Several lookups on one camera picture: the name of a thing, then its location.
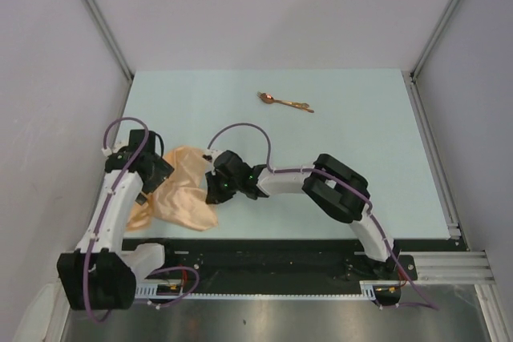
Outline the peach satin napkin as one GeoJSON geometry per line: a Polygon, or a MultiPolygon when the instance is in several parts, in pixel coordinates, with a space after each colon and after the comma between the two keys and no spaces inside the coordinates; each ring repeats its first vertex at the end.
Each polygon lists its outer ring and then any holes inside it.
{"type": "Polygon", "coordinates": [[[188,228],[207,231],[218,225],[216,210],[206,203],[207,191],[202,188],[208,161],[204,151],[189,146],[176,147],[164,155],[174,171],[149,195],[146,203],[131,209],[127,231],[148,228],[153,219],[188,228]]]}

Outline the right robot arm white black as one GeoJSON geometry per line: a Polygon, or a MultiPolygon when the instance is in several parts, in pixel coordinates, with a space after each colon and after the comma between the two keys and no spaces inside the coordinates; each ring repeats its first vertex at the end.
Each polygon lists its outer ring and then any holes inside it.
{"type": "Polygon", "coordinates": [[[203,159],[212,166],[205,174],[206,203],[222,204],[237,193],[253,200],[305,194],[329,218],[349,225],[376,277],[388,279],[398,270],[398,249],[372,212],[367,180],[334,157],[321,154],[311,166],[282,169],[251,167],[233,151],[208,150],[203,159]]]}

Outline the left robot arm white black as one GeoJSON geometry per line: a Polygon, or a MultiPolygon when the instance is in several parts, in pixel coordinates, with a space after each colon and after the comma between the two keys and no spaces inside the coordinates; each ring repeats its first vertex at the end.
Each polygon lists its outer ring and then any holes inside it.
{"type": "Polygon", "coordinates": [[[152,272],[169,277],[177,268],[177,258],[158,243],[122,253],[132,208],[146,203],[174,171],[164,159],[160,135],[132,130],[127,145],[108,155],[104,171],[99,201],[87,230],[74,251],[64,252],[57,262],[68,303],[79,311],[128,309],[138,283],[152,272]]]}

